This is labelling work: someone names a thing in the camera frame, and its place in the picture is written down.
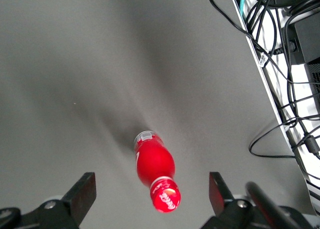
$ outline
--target red plastic bottle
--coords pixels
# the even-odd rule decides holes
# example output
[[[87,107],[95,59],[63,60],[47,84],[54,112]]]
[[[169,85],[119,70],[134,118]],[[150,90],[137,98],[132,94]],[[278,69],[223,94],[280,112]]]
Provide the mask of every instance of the red plastic bottle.
[[[134,140],[136,171],[141,182],[150,188],[154,207],[161,213],[174,211],[181,194],[174,181],[175,161],[153,131],[144,131]]]

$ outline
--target gray table surface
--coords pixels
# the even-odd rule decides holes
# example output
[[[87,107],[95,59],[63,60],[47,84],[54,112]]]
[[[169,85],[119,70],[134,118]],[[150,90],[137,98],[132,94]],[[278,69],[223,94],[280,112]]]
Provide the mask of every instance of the gray table surface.
[[[239,22],[232,0],[216,0]],[[248,145],[277,124],[246,37],[208,0],[0,0],[0,208],[22,213],[96,173],[81,228],[199,228],[209,172],[313,213],[293,159]],[[156,212],[133,140],[159,133],[182,201]],[[290,154],[280,130],[259,142]]]

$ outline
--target red bottle cap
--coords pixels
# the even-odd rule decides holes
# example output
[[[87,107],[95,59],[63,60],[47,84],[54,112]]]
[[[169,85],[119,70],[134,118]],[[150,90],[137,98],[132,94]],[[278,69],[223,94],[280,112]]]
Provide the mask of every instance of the red bottle cap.
[[[161,176],[152,183],[150,196],[155,209],[161,213],[174,211],[181,201],[177,184],[168,176]]]

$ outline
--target cable bundle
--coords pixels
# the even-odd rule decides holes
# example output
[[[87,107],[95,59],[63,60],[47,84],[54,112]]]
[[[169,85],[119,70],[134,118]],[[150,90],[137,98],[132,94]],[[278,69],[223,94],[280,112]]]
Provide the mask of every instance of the cable bundle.
[[[245,34],[253,43],[255,50],[259,53],[261,53],[262,57],[265,57],[267,61],[264,63],[263,67],[265,68],[268,63],[272,63],[272,65],[278,70],[278,72],[286,79],[287,82],[287,97],[289,103],[286,105],[281,105],[280,100],[277,98],[275,93],[272,94],[275,104],[278,108],[279,114],[282,119],[282,124],[279,124],[257,138],[255,141],[253,141],[250,146],[249,146],[249,151],[251,154],[258,156],[258,157],[264,157],[264,158],[295,158],[297,160],[300,160],[299,158],[293,156],[293,155],[261,155],[261,154],[256,154],[252,151],[253,146],[263,137],[271,133],[273,130],[276,128],[279,128],[281,126],[288,126],[290,128],[296,127],[297,124],[300,125],[300,127],[303,130],[304,137],[296,144],[291,145],[292,146],[292,151],[294,152],[299,146],[302,144],[305,144],[309,150],[309,152],[313,153],[318,159],[320,159],[319,151],[320,148],[316,142],[316,139],[319,138],[319,136],[314,137],[312,136],[312,133],[314,133],[316,130],[320,129],[320,126],[317,126],[314,128],[312,131],[307,131],[303,121],[304,120],[313,120],[313,121],[320,121],[320,114],[316,115],[311,115],[307,117],[300,117],[299,112],[298,112],[298,107],[297,103],[319,96],[319,93],[313,94],[311,96],[307,96],[305,98],[296,99],[296,94],[295,94],[295,87],[294,84],[315,84],[315,85],[320,85],[320,83],[317,82],[294,82],[293,77],[292,77],[292,71],[291,71],[291,57],[290,57],[290,52],[293,52],[296,49],[296,45],[289,41],[288,37],[288,26],[290,22],[297,16],[304,14],[306,12],[309,12],[315,8],[320,7],[320,0],[300,0],[296,1],[294,4],[290,3],[283,3],[283,4],[277,4],[277,0],[273,0],[274,4],[271,4],[272,0],[256,0],[255,5],[250,9],[248,12],[246,18],[244,19],[244,23],[246,25],[247,30],[242,29],[241,26],[236,24],[216,3],[214,0],[209,0],[211,5],[216,8],[237,30]],[[243,16],[243,4],[244,0],[236,0],[236,2],[239,5],[240,9],[240,15]],[[276,49],[276,44],[277,44],[277,34],[278,34],[278,28],[281,28],[280,24],[280,17],[279,17],[279,12],[278,9],[285,9],[287,14],[290,16],[287,22],[285,23],[285,26],[283,28],[283,31],[280,29],[279,30],[279,35],[281,39],[281,44],[282,47]],[[276,20],[274,18],[274,15],[272,14],[272,10],[275,10],[276,14]],[[261,34],[262,30],[262,24],[265,18],[266,13],[270,17],[274,29],[274,36],[273,36],[273,44],[272,44],[272,49],[267,52],[259,43],[259,37]],[[275,61],[272,59],[273,55],[278,55],[280,53],[284,53],[286,65],[287,65],[287,75],[284,75],[284,73],[280,70],[279,66],[275,63]],[[294,117],[286,119],[284,116],[284,109],[287,107],[290,107]]]

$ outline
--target teal cable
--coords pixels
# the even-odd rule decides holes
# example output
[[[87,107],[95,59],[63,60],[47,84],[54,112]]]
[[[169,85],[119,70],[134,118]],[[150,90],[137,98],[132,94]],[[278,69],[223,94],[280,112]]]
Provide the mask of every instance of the teal cable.
[[[245,5],[245,0],[240,0],[239,9],[240,9],[240,15],[242,17],[244,17],[244,5]]]

